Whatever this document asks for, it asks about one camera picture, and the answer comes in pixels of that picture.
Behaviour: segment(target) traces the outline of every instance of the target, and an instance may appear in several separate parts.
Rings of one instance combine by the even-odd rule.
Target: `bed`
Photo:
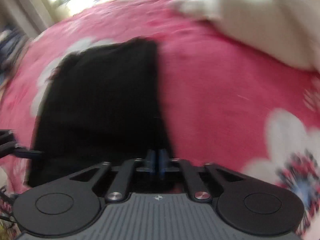
[[[42,33],[6,89],[0,128],[13,129],[22,145],[32,146],[47,80],[66,54],[136,36],[153,39],[159,44],[161,111],[176,157],[194,165],[215,162],[294,191],[306,207],[298,234],[319,239],[313,226],[320,223],[318,75],[184,18],[168,1],[99,4]],[[28,189],[26,165],[11,155],[0,159],[9,192]]]

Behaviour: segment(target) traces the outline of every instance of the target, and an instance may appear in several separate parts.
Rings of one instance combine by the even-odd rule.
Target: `white flower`
[[[306,129],[296,116],[283,109],[271,113],[265,137],[269,159],[251,160],[242,170],[244,174],[275,184],[280,181],[276,171],[285,167],[292,154],[304,154],[306,150],[320,163],[320,130]]]
[[[51,61],[42,71],[40,76],[37,80],[37,86],[38,86],[38,93],[34,97],[31,107],[30,107],[30,114],[31,116],[36,117],[37,113],[41,110],[40,106],[42,105],[42,99],[45,95],[45,93],[48,91],[47,86],[51,84],[51,81],[49,81],[50,76],[56,69],[56,67],[59,65],[61,60],[68,54],[75,52],[75,51],[82,51],[86,50],[91,47],[95,46],[101,46],[101,45],[109,45],[113,44],[114,42],[110,39],[105,39],[101,41],[97,41],[95,43],[92,43],[94,37],[86,37],[83,39],[80,39],[76,43],[72,44],[69,48],[66,49],[64,55],[62,57],[57,57],[53,61]]]

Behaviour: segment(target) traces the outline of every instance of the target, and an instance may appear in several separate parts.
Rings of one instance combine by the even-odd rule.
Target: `folded black garment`
[[[71,54],[44,102],[32,187],[102,161],[120,165],[148,149],[171,152],[157,101],[157,45],[136,38]]]

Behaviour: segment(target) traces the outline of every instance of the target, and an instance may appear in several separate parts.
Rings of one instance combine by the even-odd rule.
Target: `silver screw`
[[[205,199],[208,199],[210,197],[211,197],[211,195],[208,192],[205,192],[205,191],[199,191],[199,192],[195,193],[195,198],[199,199],[199,200],[205,200]]]
[[[122,199],[122,194],[120,192],[111,192],[108,195],[109,200],[120,200]]]

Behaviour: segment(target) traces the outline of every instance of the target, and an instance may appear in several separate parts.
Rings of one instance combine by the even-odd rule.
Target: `gray ribbed panel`
[[[254,240],[225,224],[209,204],[194,203],[185,194],[132,194],[121,204],[108,205],[91,227],[63,240]],[[23,234],[20,240],[42,238]],[[293,234],[268,240],[298,240]]]

